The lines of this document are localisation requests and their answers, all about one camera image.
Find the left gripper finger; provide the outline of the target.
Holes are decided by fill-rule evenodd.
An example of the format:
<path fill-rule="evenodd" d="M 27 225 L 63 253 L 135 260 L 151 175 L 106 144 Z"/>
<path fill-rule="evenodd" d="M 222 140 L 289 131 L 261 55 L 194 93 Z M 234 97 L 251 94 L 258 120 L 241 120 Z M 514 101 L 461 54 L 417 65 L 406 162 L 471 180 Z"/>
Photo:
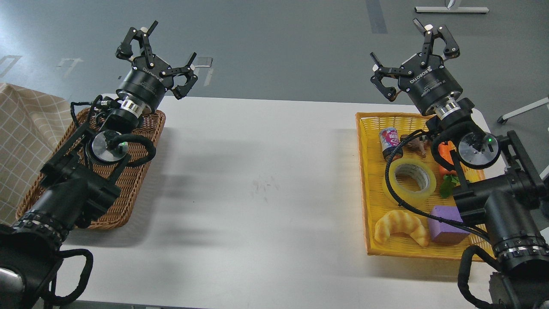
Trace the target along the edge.
<path fill-rule="evenodd" d="M 142 27 L 141 29 L 136 29 L 134 27 L 130 27 L 125 38 L 116 49 L 116 58 L 123 59 L 131 63 L 137 59 L 137 57 L 134 56 L 132 49 L 132 42 L 136 41 L 139 43 L 140 56 L 145 58 L 146 65 L 154 65 L 155 55 L 152 52 L 149 37 L 157 25 L 158 21 L 155 20 L 149 28 Z"/>
<path fill-rule="evenodd" d="M 163 85 L 165 88 L 173 93 L 173 96 L 180 100 L 187 96 L 192 87 L 198 81 L 198 76 L 194 73 L 193 62 L 197 57 L 197 53 L 191 54 L 187 64 L 183 67 L 172 68 L 166 67 L 161 71 L 161 77 L 163 79 Z M 185 83 L 183 85 L 176 85 L 173 81 L 174 78 L 184 77 Z"/>

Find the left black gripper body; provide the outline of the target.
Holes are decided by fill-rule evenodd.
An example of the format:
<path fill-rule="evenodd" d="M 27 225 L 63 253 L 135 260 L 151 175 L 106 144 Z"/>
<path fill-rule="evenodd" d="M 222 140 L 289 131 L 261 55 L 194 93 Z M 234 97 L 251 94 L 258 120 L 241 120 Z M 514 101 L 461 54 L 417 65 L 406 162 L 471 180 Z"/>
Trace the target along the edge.
<path fill-rule="evenodd" d="M 116 90 L 118 98 L 131 95 L 144 102 L 149 109 L 159 107 L 167 90 L 173 86 L 173 77 L 161 76 L 162 72 L 167 72 L 170 64 L 157 55 L 152 60 L 153 68 L 149 68 L 143 55 L 134 59 L 132 69 Z"/>

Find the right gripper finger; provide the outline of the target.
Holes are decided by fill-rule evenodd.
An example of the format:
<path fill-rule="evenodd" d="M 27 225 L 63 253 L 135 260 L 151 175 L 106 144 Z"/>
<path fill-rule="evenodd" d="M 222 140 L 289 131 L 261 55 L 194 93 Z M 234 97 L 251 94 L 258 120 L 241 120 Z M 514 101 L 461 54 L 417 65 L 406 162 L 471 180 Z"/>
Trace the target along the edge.
<path fill-rule="evenodd" d="M 373 53 L 369 53 L 374 61 L 373 76 L 370 79 L 375 88 L 390 102 L 396 100 L 398 93 L 395 87 L 386 87 L 382 83 L 383 78 L 398 79 L 402 76 L 408 76 L 408 71 L 404 68 L 385 67 L 382 65 L 378 57 Z"/>
<path fill-rule="evenodd" d="M 431 58 L 438 57 L 440 58 L 441 63 L 444 63 L 449 59 L 455 59 L 460 56 L 461 51 L 459 46 L 446 25 L 423 25 L 418 19 L 413 19 L 413 23 L 424 37 L 422 50 L 418 55 L 420 68 L 427 68 L 428 64 L 431 62 Z M 436 39 L 441 39 L 445 43 L 443 55 L 435 55 L 433 53 L 434 41 Z"/>

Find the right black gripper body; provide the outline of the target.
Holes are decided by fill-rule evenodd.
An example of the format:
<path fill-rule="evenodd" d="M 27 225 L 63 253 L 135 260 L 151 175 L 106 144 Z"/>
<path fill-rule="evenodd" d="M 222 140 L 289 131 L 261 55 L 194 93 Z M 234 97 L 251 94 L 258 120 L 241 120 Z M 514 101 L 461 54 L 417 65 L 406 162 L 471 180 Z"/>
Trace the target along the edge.
<path fill-rule="evenodd" d="M 400 76 L 398 88 L 408 94 L 410 100 L 423 116 L 435 113 L 435 105 L 446 97 L 458 98 L 463 88 L 444 65 L 443 57 L 429 55 L 426 67 L 422 68 L 418 54 L 401 64 L 402 70 L 411 76 Z"/>

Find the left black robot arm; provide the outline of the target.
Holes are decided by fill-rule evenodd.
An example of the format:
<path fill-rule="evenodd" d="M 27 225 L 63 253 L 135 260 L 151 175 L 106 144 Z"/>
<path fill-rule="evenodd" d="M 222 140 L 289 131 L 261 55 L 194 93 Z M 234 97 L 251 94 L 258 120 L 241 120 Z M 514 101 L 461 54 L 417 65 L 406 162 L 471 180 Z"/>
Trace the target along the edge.
<path fill-rule="evenodd" d="M 128 168 L 152 161 L 156 147 L 135 133 L 157 111 L 168 91 L 177 100 L 198 80 L 192 53 L 183 67 L 172 67 L 153 53 L 157 27 L 129 28 L 116 57 L 131 63 L 116 97 L 97 96 L 83 122 L 71 112 L 75 132 L 41 168 L 45 192 L 13 225 L 1 225 L 1 307 L 31 309 L 64 306 L 86 289 L 94 265 L 89 250 L 62 251 L 75 227 L 89 227 L 120 197 L 116 182 Z"/>

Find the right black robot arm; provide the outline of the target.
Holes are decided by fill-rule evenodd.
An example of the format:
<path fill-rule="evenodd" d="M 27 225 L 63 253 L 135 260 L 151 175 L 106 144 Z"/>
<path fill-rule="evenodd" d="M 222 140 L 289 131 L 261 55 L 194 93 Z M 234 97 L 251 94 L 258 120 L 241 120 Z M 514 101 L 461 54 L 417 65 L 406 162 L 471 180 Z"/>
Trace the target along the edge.
<path fill-rule="evenodd" d="M 488 241 L 493 255 L 470 245 L 463 251 L 458 274 L 462 296 L 479 309 L 546 309 L 548 307 L 548 242 L 531 215 L 548 209 L 548 180 L 541 178 L 515 131 L 494 136 L 473 120 L 473 102 L 446 68 L 460 49 L 446 25 L 414 25 L 423 35 L 422 50 L 399 67 L 385 67 L 374 53 L 371 82 L 388 100 L 405 92 L 427 131 L 418 129 L 390 146 L 385 179 L 398 206 L 457 227 Z M 390 170 L 406 143 L 426 137 L 431 154 L 445 169 L 457 172 L 452 194 L 462 221 L 425 213 L 411 198 L 395 191 Z"/>

